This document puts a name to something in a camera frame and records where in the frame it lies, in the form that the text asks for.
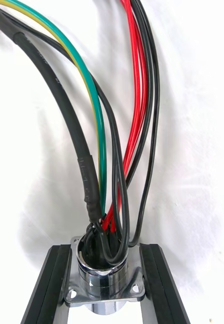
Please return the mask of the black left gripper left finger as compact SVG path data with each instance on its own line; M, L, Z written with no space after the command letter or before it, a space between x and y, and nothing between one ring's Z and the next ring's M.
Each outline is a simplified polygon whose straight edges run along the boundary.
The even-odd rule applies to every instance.
M68 322L65 287L71 259L70 244L48 250L21 323Z

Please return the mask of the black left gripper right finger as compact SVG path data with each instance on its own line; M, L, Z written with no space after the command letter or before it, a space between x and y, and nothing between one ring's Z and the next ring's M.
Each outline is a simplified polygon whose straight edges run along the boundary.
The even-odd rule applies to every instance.
M143 323L190 323L162 248L140 244L145 297L140 302Z

